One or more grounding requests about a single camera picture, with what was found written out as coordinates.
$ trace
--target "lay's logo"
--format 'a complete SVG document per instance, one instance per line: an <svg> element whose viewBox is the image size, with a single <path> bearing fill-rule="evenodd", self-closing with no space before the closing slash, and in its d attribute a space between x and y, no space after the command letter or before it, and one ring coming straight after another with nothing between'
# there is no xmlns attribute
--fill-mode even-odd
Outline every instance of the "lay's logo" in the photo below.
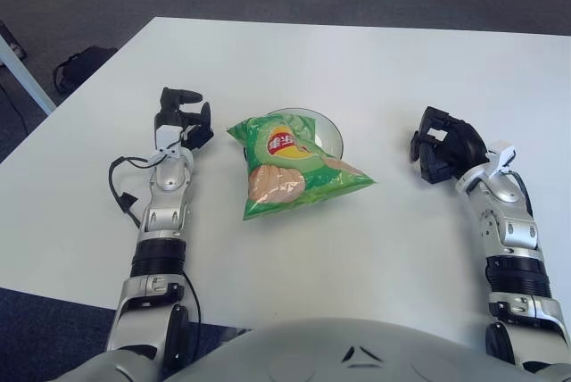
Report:
<svg viewBox="0 0 571 382"><path fill-rule="evenodd" d="M287 159L304 159L312 156L305 147L298 147L294 134L287 126L278 126L269 134L268 153Z"/></svg>

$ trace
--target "floor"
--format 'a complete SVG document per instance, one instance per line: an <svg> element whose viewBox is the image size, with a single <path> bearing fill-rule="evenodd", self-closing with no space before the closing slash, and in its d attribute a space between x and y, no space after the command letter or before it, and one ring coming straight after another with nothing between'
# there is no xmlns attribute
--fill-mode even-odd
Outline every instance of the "floor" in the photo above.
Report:
<svg viewBox="0 0 571 382"><path fill-rule="evenodd" d="M571 0L0 0L0 20L28 51L26 65L57 104L63 97L51 75L58 63L91 45L121 47L154 16L571 35ZM4 68L0 84L30 129L45 118ZM0 161L24 137L0 93ZM0 289L0 338L20 340L1 343L0 381L44 380L72 368L103 348L111 317L112 311ZM57 336L39 329L58 321ZM83 354L68 352L76 347ZM18 371L22 366L28 370Z"/></svg>

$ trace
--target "black bag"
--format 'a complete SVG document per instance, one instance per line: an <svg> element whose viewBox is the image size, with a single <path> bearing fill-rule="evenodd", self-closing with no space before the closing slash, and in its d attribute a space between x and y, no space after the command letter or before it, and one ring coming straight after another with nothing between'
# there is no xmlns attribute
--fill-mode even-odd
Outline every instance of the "black bag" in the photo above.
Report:
<svg viewBox="0 0 571 382"><path fill-rule="evenodd" d="M52 78L54 87L61 95L69 95L75 89L89 79L99 70L118 49L105 49L99 46L91 46L79 54L74 54L70 59L55 67ZM62 78L58 80L58 74L62 71Z"/></svg>

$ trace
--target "table leg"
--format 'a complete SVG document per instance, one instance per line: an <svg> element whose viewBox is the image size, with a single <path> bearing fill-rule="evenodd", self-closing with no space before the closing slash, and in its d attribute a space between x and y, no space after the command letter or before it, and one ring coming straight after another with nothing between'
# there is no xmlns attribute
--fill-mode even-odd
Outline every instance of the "table leg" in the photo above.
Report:
<svg viewBox="0 0 571 382"><path fill-rule="evenodd" d="M18 56L16 56L2 36L0 36L0 61L4 63L46 114L49 115L55 110L54 101L52 101L46 92L44 92L44 89L39 86L34 76L29 73L28 69L21 63Z"/></svg>

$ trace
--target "robotic hand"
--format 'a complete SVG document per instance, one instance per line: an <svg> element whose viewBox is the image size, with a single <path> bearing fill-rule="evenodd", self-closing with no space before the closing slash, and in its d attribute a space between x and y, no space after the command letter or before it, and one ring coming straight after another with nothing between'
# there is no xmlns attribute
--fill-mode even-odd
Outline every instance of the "robotic hand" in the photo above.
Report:
<svg viewBox="0 0 571 382"><path fill-rule="evenodd" d="M441 141L431 129L447 134ZM531 201L524 181L509 168L515 157L513 145L498 142L486 149L472 126L433 107L426 108L410 143L410 159L420 159L422 178L431 184L456 178L457 191L478 219L492 290L489 309L497 319L486 330L486 351L533 373L565 363L571 377L569 336L551 298Z"/></svg>

